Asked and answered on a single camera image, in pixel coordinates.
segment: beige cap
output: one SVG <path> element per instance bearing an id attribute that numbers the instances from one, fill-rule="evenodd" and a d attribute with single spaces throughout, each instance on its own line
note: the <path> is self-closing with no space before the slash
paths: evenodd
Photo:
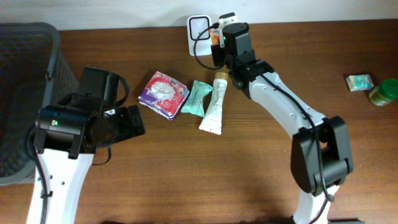
<path id="1" fill-rule="evenodd" d="M 214 77 L 214 79 L 217 79 L 217 78 L 224 79 L 224 80 L 228 81 L 229 75 L 228 75 L 228 73 L 225 73 L 225 72 L 216 72 L 216 76 Z"/>

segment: cable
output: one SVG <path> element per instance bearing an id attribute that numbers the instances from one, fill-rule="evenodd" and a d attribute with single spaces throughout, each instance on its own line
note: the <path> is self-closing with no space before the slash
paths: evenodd
<path id="1" fill-rule="evenodd" d="M 219 70 L 219 69 L 221 69 L 221 68 L 224 67 L 225 63 L 223 63 L 222 65 L 220 65 L 219 67 L 216 67 L 216 68 L 211 68 L 211 67 L 208 67 L 207 65 L 201 63 L 201 62 L 199 61 L 198 56 L 197 56 L 197 43 L 198 43 L 198 40 L 200 39 L 200 37 L 201 37 L 205 32 L 208 32 L 210 29 L 217 29 L 219 25 L 220 25 L 220 24 L 216 22 L 216 23 L 214 23 L 213 25 L 211 25 L 211 26 L 209 26 L 208 28 L 206 28 L 204 31 L 202 31 L 202 32 L 199 34 L 198 38 L 195 39 L 195 43 L 194 43 L 194 45 L 193 45 L 193 55 L 195 56 L 196 61 L 199 63 L 199 65 L 201 65 L 202 67 L 207 68 L 207 69 L 209 69 L 209 70 Z"/>
<path id="2" fill-rule="evenodd" d="M 318 221 L 318 219 L 321 217 L 323 211 L 325 210 L 327 204 L 328 204 L 328 200 L 325 199 L 325 201 L 323 201 L 323 204 L 322 204 L 321 209 L 319 210 L 318 214 L 309 224 L 314 224 L 316 221 Z"/>
<path id="3" fill-rule="evenodd" d="M 249 71 L 257 71 L 255 68 L 253 68 L 250 65 L 246 65 L 244 62 L 242 62 L 240 59 L 235 58 L 238 62 L 242 63 Z M 322 150 L 321 150 L 321 145 L 319 141 L 319 136 L 318 136 L 318 131 L 316 130 L 315 124 L 313 123 L 310 115 L 303 109 L 303 107 L 300 105 L 300 103 L 297 102 L 297 100 L 288 94 L 285 90 L 281 89 L 278 85 L 275 85 L 272 83 L 267 77 L 265 77 L 263 74 L 260 74 L 260 76 L 267 82 L 269 83 L 272 87 L 274 87 L 276 90 L 280 91 L 283 93 L 286 97 L 288 97 L 290 100 L 293 101 L 294 104 L 299 108 L 299 110 L 304 114 L 305 118 L 307 121 L 311 124 L 312 130 L 313 130 L 313 135 L 315 139 L 315 144 L 317 144 L 317 154 L 318 154 L 318 165 L 319 165 L 319 174 L 320 174 L 320 180 L 321 180 L 321 186 L 323 193 L 325 193 L 325 197 L 329 202 L 334 201 L 334 197 L 328 193 L 328 189 L 326 187 L 325 183 L 325 176 L 323 174 L 323 163 L 322 163 Z"/>
<path id="4" fill-rule="evenodd" d="M 33 145 L 33 140 L 34 140 L 34 135 L 30 136 L 31 132 L 33 131 L 34 128 L 34 124 L 32 124 L 30 126 L 30 128 L 28 129 L 28 132 L 26 133 L 24 142 L 29 143 L 29 147 L 30 147 L 30 153 L 32 153 L 32 157 L 33 157 L 33 161 L 35 162 L 35 165 L 37 167 L 37 171 L 39 172 L 40 175 L 40 180 L 42 183 L 42 188 L 43 188 L 43 194 L 41 196 L 41 198 L 43 199 L 43 207 L 42 207 L 42 216 L 40 218 L 40 223 L 41 224 L 45 224 L 45 220 L 47 218 L 47 204 L 48 204 L 48 200 L 49 200 L 49 195 L 48 195 L 48 189 L 47 189 L 47 182 L 45 179 L 45 175 L 44 175 L 44 171 L 43 171 L 43 167 L 40 163 L 40 159 L 37 155 L 37 152 L 35 150 L 35 147 Z M 28 152 L 28 145 L 25 144 L 25 151 Z"/>
<path id="5" fill-rule="evenodd" d="M 108 145 L 108 159 L 105 162 L 102 162 L 100 164 L 92 164 L 93 166 L 100 166 L 100 165 L 104 165 L 107 162 L 109 162 L 112 158 L 112 145 Z"/>

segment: white tube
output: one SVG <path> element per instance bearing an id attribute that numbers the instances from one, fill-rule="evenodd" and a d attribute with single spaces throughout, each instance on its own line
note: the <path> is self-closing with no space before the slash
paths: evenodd
<path id="1" fill-rule="evenodd" d="M 223 100 L 228 84 L 228 74 L 217 72 L 213 82 L 213 93 L 206 115 L 201 121 L 199 129 L 214 134 L 221 134 L 221 120 L 223 118 Z"/>

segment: wooden surface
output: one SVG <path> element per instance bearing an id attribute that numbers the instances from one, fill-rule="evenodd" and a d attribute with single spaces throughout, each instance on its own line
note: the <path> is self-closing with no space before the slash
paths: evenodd
<path id="1" fill-rule="evenodd" d="M 86 65 L 124 76 L 131 89 L 125 105 L 133 105 L 157 70 L 189 88 L 194 80 L 212 83 L 214 72 L 189 56 L 186 31 L 65 31 L 62 52 L 78 77 Z M 398 102 L 374 106 L 367 92 L 349 92 L 344 77 L 398 77 L 398 20 L 261 24 L 250 33 L 257 58 L 292 91 L 348 124 L 355 168 L 328 217 L 397 223 Z M 211 65 L 210 57 L 202 60 Z M 76 223 L 237 223 L 293 214 L 299 187 L 290 173 L 290 139 L 231 83 L 220 136 L 200 131 L 197 116 L 167 121 L 139 107 L 147 134 L 116 144 L 108 164 L 90 168 Z M 95 155 L 105 159 L 106 150 Z M 0 222 L 24 223 L 31 193 L 32 185 L 1 187 Z"/>

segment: wall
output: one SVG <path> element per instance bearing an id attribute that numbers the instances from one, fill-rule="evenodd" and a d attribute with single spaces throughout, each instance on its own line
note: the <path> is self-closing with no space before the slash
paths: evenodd
<path id="1" fill-rule="evenodd" d="M 48 22 L 60 30 L 185 26 L 193 14 L 235 12 L 240 21 L 398 18 L 397 0 L 0 0 L 0 22 Z"/>

